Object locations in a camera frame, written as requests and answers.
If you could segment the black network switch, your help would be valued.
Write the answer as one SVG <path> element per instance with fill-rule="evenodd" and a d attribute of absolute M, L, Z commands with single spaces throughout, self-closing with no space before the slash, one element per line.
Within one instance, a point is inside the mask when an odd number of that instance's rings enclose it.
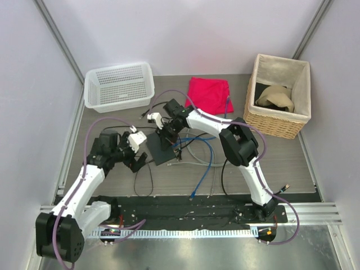
<path fill-rule="evenodd" d="M 167 163 L 168 161 L 176 158 L 176 153 L 174 152 L 172 146 L 168 147 L 166 150 L 161 149 L 160 138 L 156 133 L 147 135 L 146 146 L 156 166 Z"/>

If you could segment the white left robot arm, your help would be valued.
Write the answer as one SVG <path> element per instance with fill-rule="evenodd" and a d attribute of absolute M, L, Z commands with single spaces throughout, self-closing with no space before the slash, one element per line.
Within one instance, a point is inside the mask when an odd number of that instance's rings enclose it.
<path fill-rule="evenodd" d="M 120 211 L 108 202 L 89 202 L 96 188 L 117 163 L 123 163 L 133 173 L 146 163 L 147 154 L 136 154 L 146 135 L 137 131 L 105 130 L 94 139 L 92 148 L 79 175 L 63 199 L 49 212 L 40 213 L 35 221 L 36 251 L 40 257 L 62 259 L 74 263 L 80 257 L 86 237 L 101 222 L 114 224 Z"/>

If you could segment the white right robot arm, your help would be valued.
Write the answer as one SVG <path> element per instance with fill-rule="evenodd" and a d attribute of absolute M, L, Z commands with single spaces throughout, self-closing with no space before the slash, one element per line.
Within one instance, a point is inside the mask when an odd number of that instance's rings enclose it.
<path fill-rule="evenodd" d="M 269 221 L 275 214 L 278 200 L 264 179 L 259 165 L 259 145 L 250 126 L 242 118 L 220 118 L 193 106 L 183 107 L 174 99 L 163 109 L 170 120 L 163 123 L 159 114 L 155 118 L 161 149 L 170 149 L 177 141 L 178 133 L 185 128 L 198 129 L 219 138 L 227 161 L 238 167 L 248 185 L 256 219 Z"/>

